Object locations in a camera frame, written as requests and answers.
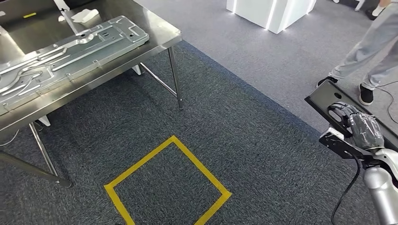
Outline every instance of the carpet floor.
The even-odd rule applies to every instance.
[[[148,75],[132,70],[48,115],[40,131],[62,188],[1,163],[5,225],[123,224],[104,185],[175,135],[232,193],[207,224],[323,225],[350,180],[350,162],[317,142],[318,131],[186,42],[176,46],[185,109]],[[145,62],[172,83],[166,52]],[[4,151],[46,168],[28,128]],[[193,224],[220,197],[170,145],[115,187],[139,224]],[[339,225],[374,225],[357,182]]]
[[[225,0],[136,1],[180,29],[188,43],[320,132],[328,124],[308,109],[304,98],[362,39],[372,22],[363,12],[317,0],[313,11],[276,35],[226,10]],[[358,84],[388,50],[338,85],[358,99]],[[383,83],[397,80],[395,71]],[[398,83],[384,89],[398,96]],[[395,120],[397,98],[390,108]],[[398,133],[398,124],[387,114],[390,102],[391,96],[376,90],[375,102],[367,108]]]

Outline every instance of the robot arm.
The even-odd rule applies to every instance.
[[[381,225],[398,225],[398,152],[384,148],[383,135],[373,116],[343,102],[336,102],[329,109],[351,129],[352,137],[346,138],[330,127],[320,137],[320,143],[344,159],[361,160],[365,168],[363,180]]]

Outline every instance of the gray pants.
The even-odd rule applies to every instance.
[[[366,65],[379,51],[398,37],[398,3],[391,3],[373,21],[363,39],[335,67],[329,76],[342,79]],[[398,68],[398,41],[388,55],[365,77],[362,86],[374,90],[386,76]]]

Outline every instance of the stainless steel table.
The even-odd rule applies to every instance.
[[[60,183],[63,186],[70,186],[71,183],[58,177],[53,163],[35,129],[33,123],[35,120],[49,114],[135,65],[140,65],[143,70],[175,96],[179,108],[183,109],[183,100],[179,88],[178,75],[176,74],[176,63],[173,52],[173,45],[182,41],[181,31],[133,0],[97,0],[80,8],[62,13],[66,18],[70,18],[85,8],[97,9],[99,15],[84,25],[72,23],[70,19],[58,22],[61,12],[54,11],[0,27],[0,63],[7,63],[19,57],[24,57],[27,53],[45,48],[57,41],[78,34],[85,29],[120,15],[129,18],[149,34],[149,41],[135,50],[0,116],[0,136],[15,132],[21,127],[30,126],[51,173],[15,158],[2,150],[0,150],[0,159],[28,172]],[[166,49],[170,58],[175,91],[142,63]]]

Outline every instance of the screw hole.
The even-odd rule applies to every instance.
[[[341,99],[341,95],[339,93],[335,93],[336,98]]]

